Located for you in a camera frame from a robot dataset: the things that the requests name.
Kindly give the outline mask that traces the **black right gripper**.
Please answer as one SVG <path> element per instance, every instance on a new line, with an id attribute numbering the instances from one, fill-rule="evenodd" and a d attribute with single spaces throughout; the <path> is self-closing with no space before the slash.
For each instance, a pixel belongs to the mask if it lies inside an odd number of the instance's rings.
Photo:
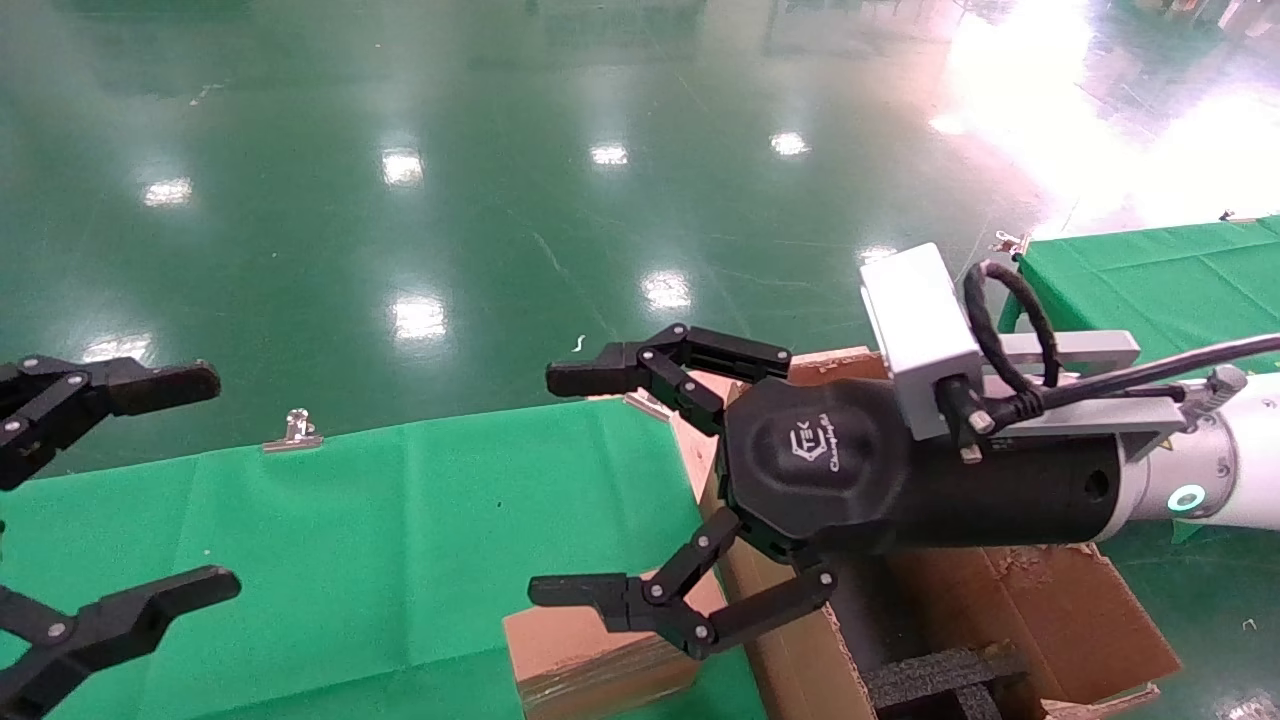
<path id="1" fill-rule="evenodd" d="M 547 388 L 556 397 L 644 389 L 704 436 L 724 424 L 721 488 L 742 519 L 717 510 L 648 579 L 534 577 L 529 600 L 594 609 L 609 633 L 652 632 L 703 661 L 815 612 L 837 585 L 833 570 L 812 562 L 714 612 L 695 610 L 689 594 L 741 536 L 742 520 L 748 542 L 769 556 L 883 553 L 1084 543 L 1117 507 L 1123 471 L 1112 436 L 1001 439 L 968 464 L 946 437 L 914 439 L 891 382 L 796 386 L 781 380 L 791 361 L 787 348 L 676 323 L 644 341 L 609 342 L 586 363 L 550 363 Z M 691 370 L 758 384 L 724 413 Z"/>

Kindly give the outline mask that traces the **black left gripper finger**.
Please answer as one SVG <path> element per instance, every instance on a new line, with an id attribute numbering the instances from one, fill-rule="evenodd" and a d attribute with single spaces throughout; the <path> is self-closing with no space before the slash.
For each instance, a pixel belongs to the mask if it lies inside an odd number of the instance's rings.
<path id="1" fill-rule="evenodd" d="M 92 675 L 154 653 L 178 618 L 241 592 L 241 579 L 230 569 L 207 565 L 64 614 L 4 585 L 3 633 L 28 648 L 3 669 L 3 717 L 45 719 Z"/>
<path id="2" fill-rule="evenodd" d="M 197 361 L 150 368 L 134 357 L 95 363 L 29 355 L 1 368 L 1 488 L 14 491 L 110 416 L 138 416 L 218 397 L 216 369 Z"/>

